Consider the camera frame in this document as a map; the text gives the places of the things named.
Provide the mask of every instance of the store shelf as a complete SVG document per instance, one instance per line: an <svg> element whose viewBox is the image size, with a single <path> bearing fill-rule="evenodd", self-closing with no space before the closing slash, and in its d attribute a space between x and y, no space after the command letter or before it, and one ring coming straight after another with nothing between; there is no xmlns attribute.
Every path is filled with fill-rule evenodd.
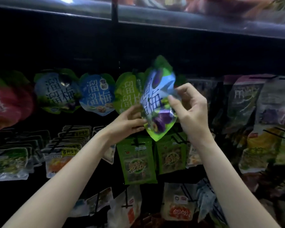
<svg viewBox="0 0 285 228"><path fill-rule="evenodd" d="M285 24L230 19L134 5L118 5L120 23L144 24L285 39Z"/></svg>
<svg viewBox="0 0 285 228"><path fill-rule="evenodd" d="M0 7L111 20L111 0L0 0Z"/></svg>

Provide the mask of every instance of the finger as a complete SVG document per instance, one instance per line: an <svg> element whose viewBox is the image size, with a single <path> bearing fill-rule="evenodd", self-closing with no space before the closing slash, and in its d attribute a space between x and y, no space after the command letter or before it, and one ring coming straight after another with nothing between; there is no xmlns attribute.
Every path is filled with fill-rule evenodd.
<svg viewBox="0 0 285 228"><path fill-rule="evenodd" d="M141 112L137 112L137 113L135 113L135 114L133 114L133 115L130 115L130 116L129 116L129 119L130 119L130 120L133 120L133 119L137 119L137 118L141 118L141 117L142 117Z"/></svg>
<svg viewBox="0 0 285 228"><path fill-rule="evenodd" d="M183 107L180 100L175 99L172 95L168 96L170 106L175 110L179 118L182 118L187 114L187 110Z"/></svg>
<svg viewBox="0 0 285 228"><path fill-rule="evenodd" d="M134 120L129 120L128 125L129 125L129 127L134 128L134 127L143 126L147 122L148 122L147 119L138 118L138 119L134 119Z"/></svg>
<svg viewBox="0 0 285 228"><path fill-rule="evenodd" d="M144 129L145 127L143 126L132 128L131 133L137 133L137 132L143 131Z"/></svg>
<svg viewBox="0 0 285 228"><path fill-rule="evenodd" d="M128 117L130 114L134 114L134 113L136 113L138 111L141 111L141 110L142 110L142 105L141 104L137 104L137 105L131 106L129 109L124 111L123 114Z"/></svg>
<svg viewBox="0 0 285 228"><path fill-rule="evenodd" d="M190 83L183 84L176 88L176 91L183 95L184 93L188 94L190 98L200 98L202 97L201 93Z"/></svg>

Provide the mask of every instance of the blue snack package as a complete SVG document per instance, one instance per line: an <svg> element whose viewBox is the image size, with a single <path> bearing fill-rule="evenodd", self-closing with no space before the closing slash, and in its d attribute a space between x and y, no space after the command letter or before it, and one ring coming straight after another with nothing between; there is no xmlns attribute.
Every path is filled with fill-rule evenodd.
<svg viewBox="0 0 285 228"><path fill-rule="evenodd" d="M82 94L80 105L86 111L105 116L114 111L115 81L107 73L90 75L85 73L79 80Z"/></svg>
<svg viewBox="0 0 285 228"><path fill-rule="evenodd" d="M159 59L165 61L162 56L159 56L155 66L159 63L157 62ZM149 75L140 100L144 108L142 116L148 120L145 128L155 141L161 139L177 119L167 98L169 95L177 97L174 90L175 74L169 67L171 66L161 64L151 71L148 70Z"/></svg>
<svg viewBox="0 0 285 228"><path fill-rule="evenodd" d="M78 78L70 69L46 70L34 77L38 105L52 114L73 113L81 97Z"/></svg>

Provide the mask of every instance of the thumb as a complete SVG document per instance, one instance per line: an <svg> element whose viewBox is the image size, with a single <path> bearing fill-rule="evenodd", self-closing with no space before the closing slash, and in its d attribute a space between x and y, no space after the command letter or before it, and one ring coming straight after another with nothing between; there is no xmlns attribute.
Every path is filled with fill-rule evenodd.
<svg viewBox="0 0 285 228"><path fill-rule="evenodd" d="M183 107L180 100L174 98L172 95L169 95L168 101L169 101L169 104L171 105L171 107L175 110L175 112L179 118L185 116L185 114L187 113L187 110Z"/></svg>

